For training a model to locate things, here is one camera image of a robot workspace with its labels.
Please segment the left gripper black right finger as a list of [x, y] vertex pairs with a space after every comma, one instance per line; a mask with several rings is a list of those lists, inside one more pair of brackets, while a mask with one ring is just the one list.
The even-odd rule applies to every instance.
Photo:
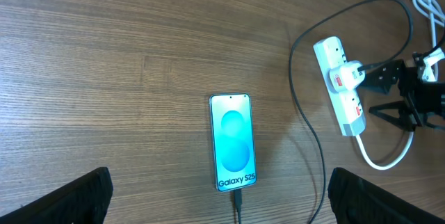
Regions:
[[444, 219], [344, 168], [333, 170], [327, 190], [338, 224], [444, 224]]

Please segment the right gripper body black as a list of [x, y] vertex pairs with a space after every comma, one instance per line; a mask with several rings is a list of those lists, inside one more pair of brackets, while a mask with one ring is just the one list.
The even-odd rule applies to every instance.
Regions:
[[444, 126], [428, 122], [428, 117], [444, 118], [444, 82], [423, 82], [415, 67], [402, 67], [398, 88], [419, 127], [444, 130]]

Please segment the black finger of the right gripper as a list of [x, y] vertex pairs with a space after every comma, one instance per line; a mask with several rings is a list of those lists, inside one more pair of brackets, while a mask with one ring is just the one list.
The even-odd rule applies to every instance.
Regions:
[[369, 113], [404, 131], [415, 131], [416, 120], [404, 101], [390, 102], [369, 108]]
[[391, 61], [382, 67], [367, 73], [364, 81], [359, 85], [359, 88], [388, 95], [391, 87], [398, 82], [404, 69], [404, 60]]

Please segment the blue screen smartphone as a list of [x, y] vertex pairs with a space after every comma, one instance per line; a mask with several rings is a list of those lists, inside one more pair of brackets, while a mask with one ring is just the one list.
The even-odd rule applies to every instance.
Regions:
[[248, 94], [209, 98], [216, 189], [233, 191], [257, 181], [251, 100]]

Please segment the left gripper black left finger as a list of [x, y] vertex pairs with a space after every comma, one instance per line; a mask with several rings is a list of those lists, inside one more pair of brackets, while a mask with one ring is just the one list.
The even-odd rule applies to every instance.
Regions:
[[1, 217], [2, 223], [98, 223], [105, 220], [113, 195], [107, 167], [99, 167], [65, 186]]

